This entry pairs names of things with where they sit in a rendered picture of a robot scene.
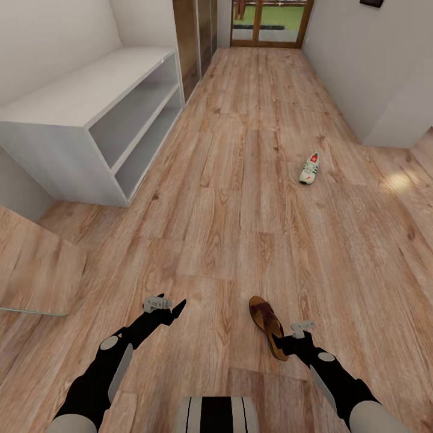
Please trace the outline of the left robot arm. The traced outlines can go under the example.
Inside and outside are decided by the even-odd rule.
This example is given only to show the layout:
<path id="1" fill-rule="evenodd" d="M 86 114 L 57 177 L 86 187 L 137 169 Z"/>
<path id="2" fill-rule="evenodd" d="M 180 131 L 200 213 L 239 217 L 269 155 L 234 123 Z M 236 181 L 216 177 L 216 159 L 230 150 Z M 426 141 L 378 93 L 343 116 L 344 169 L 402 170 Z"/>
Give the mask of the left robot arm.
<path id="1" fill-rule="evenodd" d="M 98 433 L 104 412 L 110 408 L 131 362 L 133 349 L 160 324 L 170 326 L 185 304 L 186 299 L 171 313 L 172 300 L 145 296 L 144 313 L 129 328 L 119 329 L 100 344 L 96 360 L 83 376 L 75 378 L 63 406 L 44 433 Z"/>

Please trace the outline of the gym shoe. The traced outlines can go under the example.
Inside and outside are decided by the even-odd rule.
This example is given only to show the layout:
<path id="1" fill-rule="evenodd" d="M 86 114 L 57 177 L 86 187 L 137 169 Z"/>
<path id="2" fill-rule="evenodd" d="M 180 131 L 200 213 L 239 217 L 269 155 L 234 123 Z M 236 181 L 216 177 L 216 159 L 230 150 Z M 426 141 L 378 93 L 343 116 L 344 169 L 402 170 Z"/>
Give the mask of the gym shoe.
<path id="1" fill-rule="evenodd" d="M 312 183 L 315 180 L 315 174 L 319 165 L 319 152 L 314 152 L 305 163 L 304 169 L 299 177 L 303 183 Z"/>

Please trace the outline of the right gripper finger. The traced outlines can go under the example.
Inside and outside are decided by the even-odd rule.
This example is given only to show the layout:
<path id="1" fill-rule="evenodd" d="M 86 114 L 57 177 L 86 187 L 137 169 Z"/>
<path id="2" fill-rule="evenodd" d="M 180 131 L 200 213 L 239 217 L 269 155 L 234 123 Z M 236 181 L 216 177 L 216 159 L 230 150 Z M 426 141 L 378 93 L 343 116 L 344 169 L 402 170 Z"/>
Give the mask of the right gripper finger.
<path id="1" fill-rule="evenodd" d="M 272 334 L 272 338 L 274 339 L 274 343 L 277 346 L 277 349 L 281 349 L 281 338 L 277 337 L 275 334 Z"/>

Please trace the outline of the sandal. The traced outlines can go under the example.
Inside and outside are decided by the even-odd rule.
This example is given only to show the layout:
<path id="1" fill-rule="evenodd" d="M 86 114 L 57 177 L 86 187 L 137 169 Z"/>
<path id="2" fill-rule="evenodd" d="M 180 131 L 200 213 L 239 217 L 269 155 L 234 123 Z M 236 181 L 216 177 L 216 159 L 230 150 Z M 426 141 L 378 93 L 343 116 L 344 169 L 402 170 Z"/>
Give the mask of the sandal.
<path id="1" fill-rule="evenodd" d="M 249 309 L 253 322 L 258 325 L 268 338 L 269 347 L 273 356 L 282 361 L 288 360 L 289 355 L 284 355 L 282 348 L 277 349 L 274 339 L 272 338 L 272 334 L 275 334 L 279 338 L 283 337 L 284 331 L 270 304 L 260 296 L 254 296 L 250 299 Z"/>

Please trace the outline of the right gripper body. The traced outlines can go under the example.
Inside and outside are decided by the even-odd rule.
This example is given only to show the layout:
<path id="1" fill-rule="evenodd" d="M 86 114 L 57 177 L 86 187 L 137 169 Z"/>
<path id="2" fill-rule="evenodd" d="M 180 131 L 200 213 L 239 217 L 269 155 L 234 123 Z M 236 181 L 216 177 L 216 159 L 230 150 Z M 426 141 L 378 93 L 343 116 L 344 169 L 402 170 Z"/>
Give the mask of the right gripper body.
<path id="1" fill-rule="evenodd" d="M 296 337 L 283 336 L 281 337 L 281 346 L 284 355 L 297 355 L 301 360 L 301 351 L 307 345 L 313 345 L 312 334 L 306 331 L 303 339 L 297 339 Z"/>

